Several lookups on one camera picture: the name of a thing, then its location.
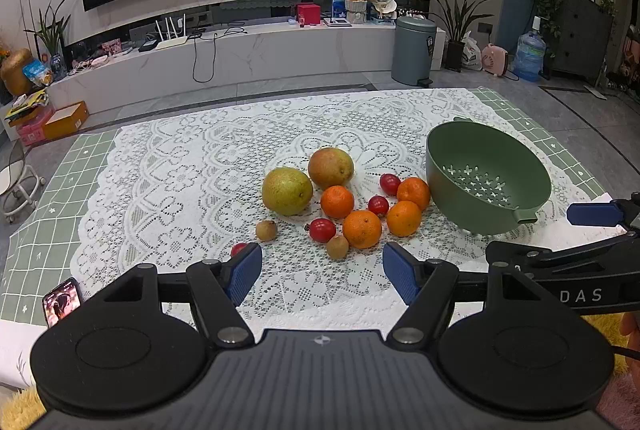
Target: phone screen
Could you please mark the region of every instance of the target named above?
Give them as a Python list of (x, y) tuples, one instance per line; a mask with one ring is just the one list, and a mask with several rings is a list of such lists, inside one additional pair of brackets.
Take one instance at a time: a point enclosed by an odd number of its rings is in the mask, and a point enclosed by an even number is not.
[(80, 307), (81, 298), (78, 283), (73, 278), (65, 280), (42, 298), (47, 325), (53, 327), (71, 311)]

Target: plastic bag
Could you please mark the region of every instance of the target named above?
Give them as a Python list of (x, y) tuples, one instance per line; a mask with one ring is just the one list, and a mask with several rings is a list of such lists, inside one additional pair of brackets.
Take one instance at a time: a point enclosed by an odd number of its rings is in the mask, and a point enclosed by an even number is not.
[(51, 69), (45, 67), (41, 61), (34, 60), (22, 68), (24, 75), (30, 79), (36, 87), (42, 88), (53, 83)]
[(467, 31), (462, 39), (465, 44), (462, 50), (462, 65), (467, 69), (482, 70), (482, 54), (478, 42), (471, 38), (471, 31)]

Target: water bottle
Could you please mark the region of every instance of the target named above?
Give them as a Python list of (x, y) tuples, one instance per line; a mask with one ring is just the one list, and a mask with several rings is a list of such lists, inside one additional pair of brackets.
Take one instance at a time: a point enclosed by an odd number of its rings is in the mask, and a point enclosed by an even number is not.
[(546, 44), (540, 36), (540, 17), (533, 19), (533, 28), (518, 39), (518, 51), (513, 73), (529, 82), (540, 79), (539, 72), (545, 61)]

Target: screw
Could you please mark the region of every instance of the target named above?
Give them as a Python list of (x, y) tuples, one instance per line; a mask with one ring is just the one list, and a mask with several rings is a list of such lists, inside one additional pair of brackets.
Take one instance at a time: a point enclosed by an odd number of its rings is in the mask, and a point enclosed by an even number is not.
[(416, 344), (424, 338), (424, 333), (415, 327), (401, 327), (394, 331), (394, 340), (401, 344)]
[(249, 337), (249, 333), (242, 327), (225, 327), (218, 331), (218, 339), (226, 344), (240, 344)]

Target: green bowl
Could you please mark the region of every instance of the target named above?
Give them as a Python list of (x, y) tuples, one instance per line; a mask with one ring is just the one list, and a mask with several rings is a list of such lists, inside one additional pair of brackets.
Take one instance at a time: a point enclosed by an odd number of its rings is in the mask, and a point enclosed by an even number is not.
[(538, 220), (551, 179), (537, 156), (513, 137), (463, 118), (427, 138), (427, 181), (447, 219), (481, 235)]

